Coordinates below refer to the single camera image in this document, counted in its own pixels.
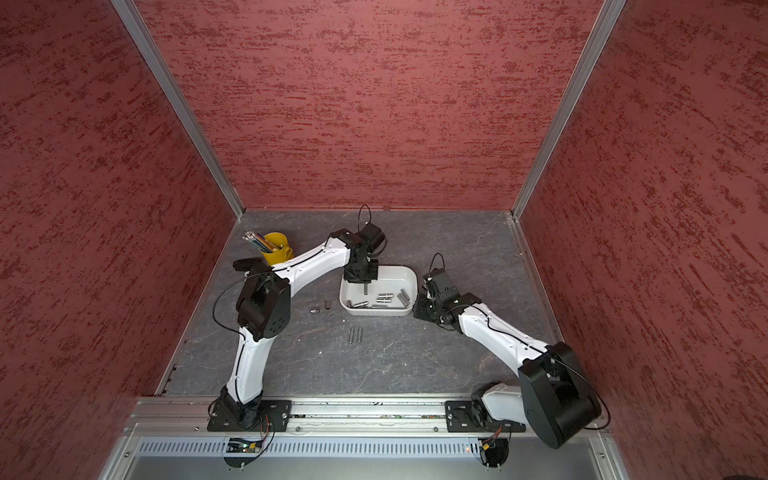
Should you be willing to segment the white plastic storage box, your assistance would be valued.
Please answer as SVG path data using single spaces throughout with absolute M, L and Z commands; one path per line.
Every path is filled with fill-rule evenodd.
M 339 301 L 353 316 L 403 317 L 412 312 L 417 294 L 417 277 L 411 268 L 384 265 L 379 267 L 378 279 L 368 283 L 368 295 L 363 294 L 363 284 L 343 280 Z

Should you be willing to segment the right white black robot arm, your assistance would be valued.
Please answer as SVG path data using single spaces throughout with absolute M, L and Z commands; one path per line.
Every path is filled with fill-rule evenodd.
M 569 345 L 522 332 L 476 296 L 440 301 L 421 293 L 414 316 L 478 342 L 514 371 L 517 388 L 499 383 L 479 394 L 486 417 L 525 425 L 557 449 L 607 413 Z

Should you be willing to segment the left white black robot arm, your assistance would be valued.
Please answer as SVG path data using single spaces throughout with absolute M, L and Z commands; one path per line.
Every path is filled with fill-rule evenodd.
M 218 403 L 238 419 L 254 411 L 272 343 L 290 320 L 292 296 L 339 268 L 349 283 L 371 283 L 378 278 L 379 250 L 385 245 L 383 231 L 367 223 L 357 232 L 337 230 L 319 246 L 275 266 L 256 261 L 236 302 L 238 351 Z

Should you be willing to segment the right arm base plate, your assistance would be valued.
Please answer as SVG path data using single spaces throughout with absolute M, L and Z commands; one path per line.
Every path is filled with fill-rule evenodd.
M 447 430 L 451 433 L 524 433 L 526 426 L 511 420 L 495 420 L 480 401 L 446 401 Z

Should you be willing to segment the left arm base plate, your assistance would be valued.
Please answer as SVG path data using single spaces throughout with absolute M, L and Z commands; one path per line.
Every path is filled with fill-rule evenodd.
M 221 399 L 211 404 L 208 432 L 270 432 L 287 430 L 291 415 L 290 400 L 261 400 L 256 406 L 229 408 Z

